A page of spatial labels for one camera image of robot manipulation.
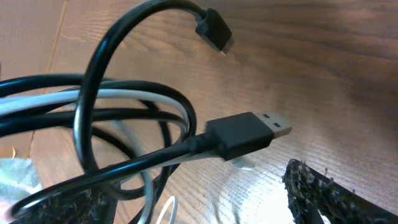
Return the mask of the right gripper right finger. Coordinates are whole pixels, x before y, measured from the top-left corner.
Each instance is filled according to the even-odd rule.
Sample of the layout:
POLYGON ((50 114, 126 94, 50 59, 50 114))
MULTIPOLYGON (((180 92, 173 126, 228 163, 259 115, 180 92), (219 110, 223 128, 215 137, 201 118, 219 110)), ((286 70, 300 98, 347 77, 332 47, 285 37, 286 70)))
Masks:
POLYGON ((295 223, 397 223, 397 215, 359 197, 306 163, 291 159, 282 177, 295 223))

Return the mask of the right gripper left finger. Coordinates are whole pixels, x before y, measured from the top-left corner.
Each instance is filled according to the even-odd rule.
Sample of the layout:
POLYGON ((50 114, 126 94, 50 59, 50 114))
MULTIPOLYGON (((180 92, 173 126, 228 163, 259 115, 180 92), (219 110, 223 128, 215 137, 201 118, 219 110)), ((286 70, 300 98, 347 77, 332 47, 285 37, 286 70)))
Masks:
POLYGON ((9 215, 11 223, 112 223, 118 201, 99 188, 77 194, 59 194, 35 203, 21 217, 9 215))

